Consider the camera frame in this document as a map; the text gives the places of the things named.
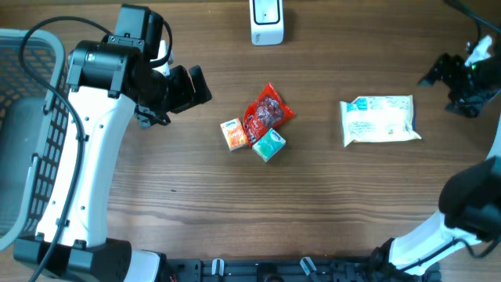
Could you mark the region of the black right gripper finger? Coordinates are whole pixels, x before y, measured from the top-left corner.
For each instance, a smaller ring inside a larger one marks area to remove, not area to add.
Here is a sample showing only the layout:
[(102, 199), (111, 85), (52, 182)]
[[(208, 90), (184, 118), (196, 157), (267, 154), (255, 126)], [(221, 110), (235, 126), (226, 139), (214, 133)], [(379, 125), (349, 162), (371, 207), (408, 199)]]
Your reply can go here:
[(431, 87), (436, 81), (449, 83), (452, 80), (454, 62), (448, 53), (441, 54), (431, 69), (417, 82), (420, 87)]
[(454, 99), (445, 109), (450, 113), (458, 114), (466, 118), (476, 118), (488, 102), (488, 99)]

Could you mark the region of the yellow snack bag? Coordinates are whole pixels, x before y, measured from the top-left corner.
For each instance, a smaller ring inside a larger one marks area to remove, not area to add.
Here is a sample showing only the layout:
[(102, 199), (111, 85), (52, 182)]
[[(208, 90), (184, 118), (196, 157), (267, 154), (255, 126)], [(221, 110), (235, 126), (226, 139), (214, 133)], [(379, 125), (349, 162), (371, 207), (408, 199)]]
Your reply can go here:
[(413, 96), (359, 96), (340, 101), (344, 147), (421, 139), (415, 130)]

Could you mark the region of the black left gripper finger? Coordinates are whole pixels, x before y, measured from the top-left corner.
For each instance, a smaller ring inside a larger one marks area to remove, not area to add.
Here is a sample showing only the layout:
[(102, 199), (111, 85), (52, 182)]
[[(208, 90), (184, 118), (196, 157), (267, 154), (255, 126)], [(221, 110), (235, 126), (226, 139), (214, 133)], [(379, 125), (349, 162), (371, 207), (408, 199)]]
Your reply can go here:
[(195, 104), (204, 104), (212, 99), (212, 94), (210, 89), (207, 86), (207, 82), (205, 80), (203, 71), (199, 65), (191, 67), (189, 69), (189, 73), (191, 75), (194, 93), (194, 103)]
[(135, 118), (138, 120), (141, 128), (150, 128), (153, 125), (167, 126), (171, 123), (166, 112), (162, 110), (154, 110), (149, 107), (135, 105)]

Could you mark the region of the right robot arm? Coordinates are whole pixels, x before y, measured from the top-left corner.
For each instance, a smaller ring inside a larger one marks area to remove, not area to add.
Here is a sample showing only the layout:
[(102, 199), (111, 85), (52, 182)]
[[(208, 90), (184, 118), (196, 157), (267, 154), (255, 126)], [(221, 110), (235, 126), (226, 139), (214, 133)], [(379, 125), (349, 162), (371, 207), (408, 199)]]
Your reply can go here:
[[(419, 80), (422, 87), (441, 81), (449, 87), (448, 109), (475, 118), (500, 94), (500, 56), (475, 63), (442, 54)], [(369, 281), (430, 280), (427, 270), (453, 252), (466, 248), (482, 259), (500, 243), (500, 136), (488, 156), (444, 185), (438, 210), (405, 236), (375, 248), (364, 265)]]

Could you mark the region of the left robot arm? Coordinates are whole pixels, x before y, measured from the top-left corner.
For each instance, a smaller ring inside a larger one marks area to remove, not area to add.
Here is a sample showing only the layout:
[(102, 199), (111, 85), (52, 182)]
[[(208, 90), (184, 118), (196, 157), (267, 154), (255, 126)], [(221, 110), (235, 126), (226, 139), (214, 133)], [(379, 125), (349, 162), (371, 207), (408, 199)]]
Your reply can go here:
[(177, 114), (211, 100), (200, 67), (174, 67), (159, 53), (164, 18), (148, 7), (122, 5), (117, 26), (98, 42), (79, 42), (69, 58), (69, 92), (59, 94), (62, 126), (42, 165), (49, 201), (33, 235), (15, 241), (13, 257), (46, 275), (70, 281), (175, 281), (164, 254), (135, 250), (107, 235), (110, 186), (121, 141), (134, 115), (167, 125)]

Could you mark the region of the red candy bag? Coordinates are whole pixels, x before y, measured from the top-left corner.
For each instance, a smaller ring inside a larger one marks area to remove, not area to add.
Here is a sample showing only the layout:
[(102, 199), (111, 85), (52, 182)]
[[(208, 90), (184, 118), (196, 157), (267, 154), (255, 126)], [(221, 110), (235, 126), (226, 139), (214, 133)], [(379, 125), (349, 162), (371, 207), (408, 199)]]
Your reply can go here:
[(294, 118), (296, 113), (282, 100), (271, 83), (268, 83), (259, 97), (248, 106), (243, 129), (250, 146), (253, 146), (271, 128)]

